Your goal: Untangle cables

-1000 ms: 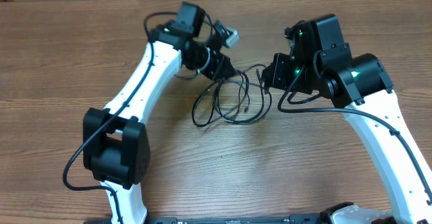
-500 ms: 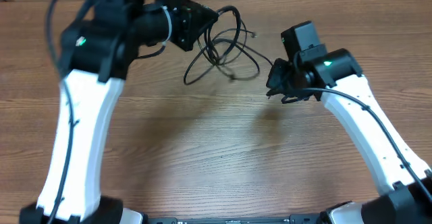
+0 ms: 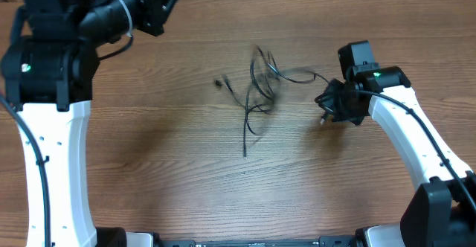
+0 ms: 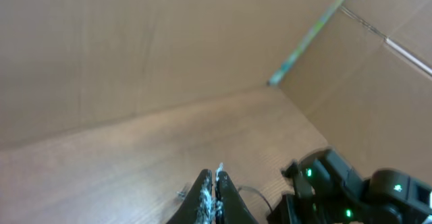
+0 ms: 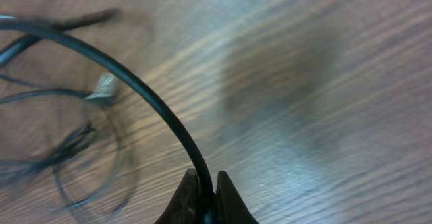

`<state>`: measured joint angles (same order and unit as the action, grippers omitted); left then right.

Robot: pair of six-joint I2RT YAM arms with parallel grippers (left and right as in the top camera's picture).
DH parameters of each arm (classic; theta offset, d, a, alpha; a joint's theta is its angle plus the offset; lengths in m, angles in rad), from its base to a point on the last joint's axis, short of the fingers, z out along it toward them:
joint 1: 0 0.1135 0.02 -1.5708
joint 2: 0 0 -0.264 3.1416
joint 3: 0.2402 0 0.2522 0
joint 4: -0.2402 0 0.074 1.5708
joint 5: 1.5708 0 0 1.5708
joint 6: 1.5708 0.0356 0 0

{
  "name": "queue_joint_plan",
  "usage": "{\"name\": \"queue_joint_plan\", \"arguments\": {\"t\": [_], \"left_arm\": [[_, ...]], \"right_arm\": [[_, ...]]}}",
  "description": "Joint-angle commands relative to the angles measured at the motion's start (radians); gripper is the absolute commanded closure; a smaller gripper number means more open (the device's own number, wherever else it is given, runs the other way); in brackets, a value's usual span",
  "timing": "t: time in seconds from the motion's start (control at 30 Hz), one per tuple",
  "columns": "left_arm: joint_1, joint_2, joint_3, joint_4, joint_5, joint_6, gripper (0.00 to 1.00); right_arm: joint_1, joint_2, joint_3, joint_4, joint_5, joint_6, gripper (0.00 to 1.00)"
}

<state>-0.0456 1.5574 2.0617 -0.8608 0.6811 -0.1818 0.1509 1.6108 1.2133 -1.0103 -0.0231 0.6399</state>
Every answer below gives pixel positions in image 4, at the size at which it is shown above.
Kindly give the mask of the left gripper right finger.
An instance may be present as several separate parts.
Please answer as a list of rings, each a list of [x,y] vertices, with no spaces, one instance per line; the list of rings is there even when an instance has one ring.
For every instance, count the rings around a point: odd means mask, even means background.
[[[228,173],[220,171],[217,178],[215,194],[219,210],[215,216],[216,224],[257,224]]]

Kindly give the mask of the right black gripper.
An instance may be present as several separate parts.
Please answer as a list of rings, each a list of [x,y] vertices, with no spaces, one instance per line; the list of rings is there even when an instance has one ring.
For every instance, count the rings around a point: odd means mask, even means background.
[[[313,223],[313,191],[301,172],[297,161],[292,161],[281,170],[284,178],[291,181],[293,193],[282,194],[281,200],[267,215],[268,223],[307,224]]]

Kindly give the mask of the black usb cable long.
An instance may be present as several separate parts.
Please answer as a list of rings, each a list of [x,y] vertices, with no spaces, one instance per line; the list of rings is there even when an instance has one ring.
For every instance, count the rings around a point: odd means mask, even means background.
[[[272,206],[270,205],[270,203],[269,203],[269,201],[266,199],[266,197],[259,191],[259,190],[257,190],[256,188],[254,188],[254,187],[251,187],[251,186],[244,186],[244,185],[239,185],[238,187],[237,187],[237,191],[238,192],[241,192],[242,190],[244,190],[244,191],[247,191],[247,192],[252,192],[252,193],[254,193],[254,194],[256,194],[256,195],[258,195],[264,202],[265,202],[265,204],[267,205],[267,207],[269,208],[269,211],[270,212],[272,212],[273,211],[273,208],[272,208]]]

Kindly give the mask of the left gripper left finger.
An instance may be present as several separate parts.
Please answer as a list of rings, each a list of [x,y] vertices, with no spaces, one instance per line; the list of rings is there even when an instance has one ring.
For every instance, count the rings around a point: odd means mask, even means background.
[[[208,224],[213,222],[212,172],[203,169],[183,203],[167,224]]]

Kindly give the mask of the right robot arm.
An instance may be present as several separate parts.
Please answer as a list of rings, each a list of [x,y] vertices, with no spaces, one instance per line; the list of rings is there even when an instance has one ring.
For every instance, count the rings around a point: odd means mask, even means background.
[[[269,223],[430,223],[431,186],[394,169],[362,177],[332,148],[317,150],[281,174],[294,191]]]

